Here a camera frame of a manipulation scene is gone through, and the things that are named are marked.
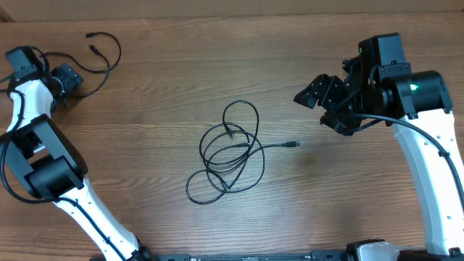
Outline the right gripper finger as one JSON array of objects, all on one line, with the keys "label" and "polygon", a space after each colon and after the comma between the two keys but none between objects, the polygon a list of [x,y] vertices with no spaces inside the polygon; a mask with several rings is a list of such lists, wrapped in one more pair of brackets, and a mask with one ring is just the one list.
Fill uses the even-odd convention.
[{"label": "right gripper finger", "polygon": [[320,105],[327,111],[334,111],[345,95],[344,81],[338,76],[323,75],[320,91]]},{"label": "right gripper finger", "polygon": [[328,79],[327,74],[318,75],[294,97],[294,102],[310,109],[313,109],[317,103],[321,104],[328,90]]}]

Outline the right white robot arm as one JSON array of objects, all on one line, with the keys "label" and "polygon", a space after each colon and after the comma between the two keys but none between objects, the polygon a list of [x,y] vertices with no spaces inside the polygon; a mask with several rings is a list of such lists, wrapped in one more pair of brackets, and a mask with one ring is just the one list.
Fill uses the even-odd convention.
[{"label": "right white robot arm", "polygon": [[423,216],[422,249],[368,239],[347,245],[344,260],[461,260],[463,161],[455,135],[453,103],[434,70],[413,72],[398,33],[361,41],[343,61],[345,79],[318,75],[294,101],[324,108],[320,123],[343,136],[385,123],[398,141]]}]

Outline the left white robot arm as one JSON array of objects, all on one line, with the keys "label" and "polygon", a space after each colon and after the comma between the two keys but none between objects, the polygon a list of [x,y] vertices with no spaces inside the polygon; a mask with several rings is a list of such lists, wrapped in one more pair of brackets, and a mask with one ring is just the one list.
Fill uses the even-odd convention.
[{"label": "left white robot arm", "polygon": [[1,136],[1,170],[9,169],[30,194],[7,192],[26,204],[48,204],[66,212],[93,240],[104,260],[154,260],[155,256],[106,208],[87,178],[78,150],[51,120],[51,109],[65,92],[47,59],[34,46],[19,46],[5,56],[13,67],[4,93],[13,103],[12,121]]}]

